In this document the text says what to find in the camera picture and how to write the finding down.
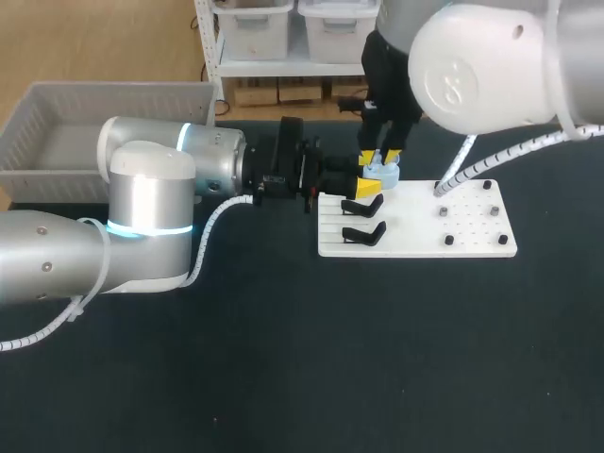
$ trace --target black clip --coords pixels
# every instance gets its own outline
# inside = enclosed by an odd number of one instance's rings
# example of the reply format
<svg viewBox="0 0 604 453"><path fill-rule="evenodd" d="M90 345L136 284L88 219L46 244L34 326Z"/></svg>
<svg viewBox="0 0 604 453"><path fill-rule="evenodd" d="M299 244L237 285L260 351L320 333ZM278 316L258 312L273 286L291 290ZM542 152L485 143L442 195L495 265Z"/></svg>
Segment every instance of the black clip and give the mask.
<svg viewBox="0 0 604 453"><path fill-rule="evenodd" d="M378 245L382 236L386 233L386 222L381 222L373 233L363 233L355 228L342 228L342 236L345 243L361 243L368 247Z"/></svg>
<svg viewBox="0 0 604 453"><path fill-rule="evenodd" d="M384 204L384 195L381 193L376 197L376 199L373 201L373 203L369 206L365 206L360 203L355 203L354 201L350 201L350 200L343 200L342 201L342 210L344 212L350 212L353 215L359 215L366 219L372 219L378 213L379 208L381 208L381 205L383 205L383 204Z"/></svg>

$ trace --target white cable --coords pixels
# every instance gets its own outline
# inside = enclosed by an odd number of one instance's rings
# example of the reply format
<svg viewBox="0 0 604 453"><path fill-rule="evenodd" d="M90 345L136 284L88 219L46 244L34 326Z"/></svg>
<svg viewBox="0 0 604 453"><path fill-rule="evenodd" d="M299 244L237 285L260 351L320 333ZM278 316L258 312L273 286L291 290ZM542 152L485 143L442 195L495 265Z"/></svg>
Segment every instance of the white cable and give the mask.
<svg viewBox="0 0 604 453"><path fill-rule="evenodd" d="M566 89L560 65L560 46L558 40L558 21L562 0L548 0L547 15L545 16L545 87L552 107L556 111L558 121L570 140L587 140L576 129L566 101Z"/></svg>
<svg viewBox="0 0 604 453"><path fill-rule="evenodd" d="M579 127L577 129L577 132L581 137L584 137L585 139L604 136L603 126L583 126ZM498 167L499 165L502 165L506 162L518 159L528 153L539 151L555 144L570 142L571 140L572 139L568 136L568 134L566 134L566 132L560 131L553 134L544 135L537 139L529 140L528 142L517 144L516 146L513 146L508 149L504 149L503 151L497 154L493 154L489 158L483 159L475 165L466 168L461 173L456 174L454 177L445 182L442 186L439 186L439 188L437 188L435 196L443 196L446 193L451 192L453 189L455 189L457 186L464 183L465 181L472 179L478 175L481 175L487 170Z"/></svg>
<svg viewBox="0 0 604 453"><path fill-rule="evenodd" d="M468 135L465 138L465 141L461 146L460 152L453 159L453 163L451 163L451 166L446 171L445 175L441 178L440 182L438 183L438 186L436 186L434 194L436 194L438 190L441 189L449 179L451 179L455 174L457 174L457 172L459 172L461 165L465 161L465 158L468 157L468 154L470 154L470 151L472 150L472 147L474 146L474 143L476 142L477 138L478 135Z"/></svg>
<svg viewBox="0 0 604 453"><path fill-rule="evenodd" d="M92 290L83 300L81 295L72 297L71 302L67 306L67 308L63 310L63 312L59 316L57 316L48 326L46 326L42 330L38 330L36 333L33 333L24 338L7 342L0 342L0 352L20 349L22 347L31 346L37 342L40 342L48 335L53 333L55 330L57 330L65 321L67 321L68 317L72 315L76 317L81 314L82 309L86 306L86 304L88 304L92 300L93 297L96 296L98 291L103 286L103 283L105 283L105 279L107 278L107 273L109 270L109 234L107 233L105 227L97 220L79 219L78 222L91 222L101 232L101 236L103 236L103 264L101 265L101 271L99 272L98 278L96 279L96 283L92 287Z"/></svg>
<svg viewBox="0 0 604 453"><path fill-rule="evenodd" d="M107 280L107 274L109 273L109 265L111 262L111 238L109 237L109 233L107 233L105 226L96 219L89 219L86 217L77 219L77 221L81 223L90 222L98 228L99 232L101 233L101 237L103 238L103 261L101 262L101 269L98 273L98 277L96 278L96 283L94 283L94 286L84 300L80 302L77 310L72 311L71 315L69 316L68 321L70 323L73 323L76 320L76 317L84 312L84 308L98 294L98 292L101 291L101 288L105 284L105 280Z"/></svg>
<svg viewBox="0 0 604 453"><path fill-rule="evenodd" d="M197 278L199 277L199 273L201 272L201 265L204 262L204 256L206 255L206 247L208 246L208 239L210 238L211 229L214 227L218 218L229 208L232 208L236 205L253 205L254 197L250 195L244 196L236 196L234 198L228 199L225 203L220 205L214 213L208 219L206 223L206 227L204 228L204 232L201 235L201 244L199 245L199 251L197 252L197 259L195 260L195 266L193 267L193 271L189 278L185 280L185 282L180 285L180 288L187 288L195 283Z"/></svg>

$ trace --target black mat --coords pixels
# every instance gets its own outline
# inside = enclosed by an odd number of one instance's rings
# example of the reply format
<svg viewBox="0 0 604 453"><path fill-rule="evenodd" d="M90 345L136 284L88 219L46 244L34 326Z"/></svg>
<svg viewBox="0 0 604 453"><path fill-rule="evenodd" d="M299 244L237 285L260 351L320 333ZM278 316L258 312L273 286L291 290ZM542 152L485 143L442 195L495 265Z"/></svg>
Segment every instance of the black mat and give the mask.
<svg viewBox="0 0 604 453"><path fill-rule="evenodd" d="M250 142L277 130L228 125ZM356 125L306 129L326 150L354 150ZM541 131L481 138L471 160ZM441 175L460 143L422 124L404 177ZM234 209L194 288L98 297L42 344L0 355L0 450L603 451L602 146L489 174L512 260L320 259L301 203ZM197 240L215 206L196 213ZM2 337L63 306L2 310Z"/></svg>

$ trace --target wooden floor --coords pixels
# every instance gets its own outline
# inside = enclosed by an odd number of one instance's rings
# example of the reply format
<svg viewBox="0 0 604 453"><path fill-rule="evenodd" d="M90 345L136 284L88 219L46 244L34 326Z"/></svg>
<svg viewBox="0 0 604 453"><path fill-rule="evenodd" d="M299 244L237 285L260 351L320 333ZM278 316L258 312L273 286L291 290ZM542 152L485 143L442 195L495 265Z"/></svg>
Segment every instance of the wooden floor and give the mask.
<svg viewBox="0 0 604 453"><path fill-rule="evenodd" d="M193 0L2 0L0 124L36 80L199 80ZM231 108L221 119L343 120L333 105ZM0 193L0 210L8 200Z"/></svg>

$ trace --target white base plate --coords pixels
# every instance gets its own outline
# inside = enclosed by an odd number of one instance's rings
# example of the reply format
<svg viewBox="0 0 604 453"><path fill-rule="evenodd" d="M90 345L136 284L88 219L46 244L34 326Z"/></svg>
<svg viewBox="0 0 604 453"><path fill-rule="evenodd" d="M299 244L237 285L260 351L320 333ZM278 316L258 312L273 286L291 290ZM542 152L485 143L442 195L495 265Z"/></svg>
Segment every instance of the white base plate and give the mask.
<svg viewBox="0 0 604 453"><path fill-rule="evenodd" d="M435 181L401 181L384 192L384 204L373 219L344 215L341 196L319 197L319 255L342 258L511 258L518 251L499 191L492 181L490 190L484 180L471 180L442 198L436 198ZM370 205L375 197L357 200ZM491 209L499 207L499 215ZM447 208L441 217L441 208ZM387 231L375 247L345 243L343 227L372 233L385 221ZM445 238L455 238L446 245ZM499 244L501 235L508 243Z"/></svg>

